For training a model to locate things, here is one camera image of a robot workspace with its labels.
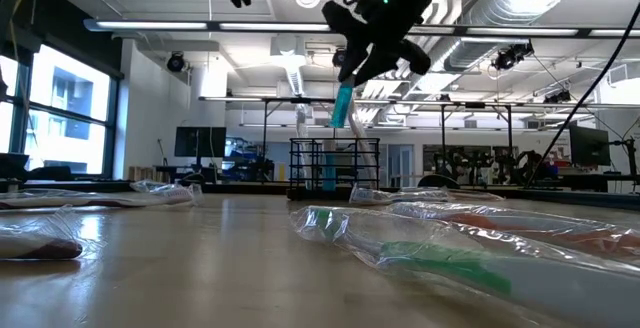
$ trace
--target white wall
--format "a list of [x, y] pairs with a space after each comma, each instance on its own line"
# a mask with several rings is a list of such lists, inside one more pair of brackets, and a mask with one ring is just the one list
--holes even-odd
[[191, 88], [124, 40], [114, 178], [126, 178], [128, 167], [162, 164], [158, 139], [169, 164], [183, 164], [173, 156], [176, 127], [189, 119]]

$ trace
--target ceiling pipe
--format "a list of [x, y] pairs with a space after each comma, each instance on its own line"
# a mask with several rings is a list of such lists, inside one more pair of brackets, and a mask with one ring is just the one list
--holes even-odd
[[[559, 2], [560, 0], [477, 0], [459, 23], [531, 25]], [[432, 69], [465, 72], [497, 48], [498, 45], [495, 43], [463, 42], [460, 38], [444, 38], [430, 51], [434, 62]], [[458, 78], [458, 74], [445, 77], [434, 77], [431, 74], [423, 77], [414, 76], [412, 86], [424, 94], [435, 94]]]

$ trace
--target table surface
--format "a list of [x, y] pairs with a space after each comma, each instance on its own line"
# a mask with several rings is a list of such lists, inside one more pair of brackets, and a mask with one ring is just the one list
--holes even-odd
[[[336, 247], [302, 240], [288, 214], [306, 204], [208, 195], [202, 207], [78, 209], [82, 236], [105, 245], [77, 261], [0, 262], [0, 327], [539, 327], [483, 297], [470, 302], [386, 277]], [[640, 217], [491, 205], [635, 226]], [[34, 214], [42, 213], [0, 212], [0, 222]]]

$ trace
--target computer screen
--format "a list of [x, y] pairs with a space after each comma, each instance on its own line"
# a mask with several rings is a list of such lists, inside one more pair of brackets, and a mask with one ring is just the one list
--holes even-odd
[[609, 132], [578, 126], [569, 127], [571, 161], [580, 165], [611, 165]]
[[227, 128], [178, 127], [176, 130], [176, 157], [224, 158]]

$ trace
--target plastic bag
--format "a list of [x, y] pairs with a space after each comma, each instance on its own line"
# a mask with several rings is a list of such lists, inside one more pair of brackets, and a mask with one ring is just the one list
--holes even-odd
[[182, 203], [200, 204], [203, 201], [199, 185], [183, 187], [175, 184], [155, 186], [146, 183], [137, 184], [138, 189], [150, 189], [148, 193], [85, 193], [60, 189], [26, 189], [15, 193], [0, 194], [0, 209], [62, 207], [65, 205], [104, 206], [104, 207], [146, 207], [155, 205], [173, 205]]
[[361, 205], [386, 205], [397, 202], [454, 202], [454, 201], [500, 201], [502, 197], [484, 192], [444, 188], [411, 188], [397, 193], [354, 186], [349, 203]]
[[470, 204], [396, 203], [384, 210], [407, 217], [438, 219], [499, 230], [588, 254], [640, 264], [640, 232], [619, 225]]
[[291, 214], [304, 239], [333, 243], [384, 273], [465, 287], [574, 323], [636, 327], [640, 268], [517, 235], [355, 208]]
[[0, 260], [68, 260], [87, 256], [102, 244], [83, 239], [81, 229], [78, 216], [70, 208], [39, 216], [27, 224], [2, 224]]

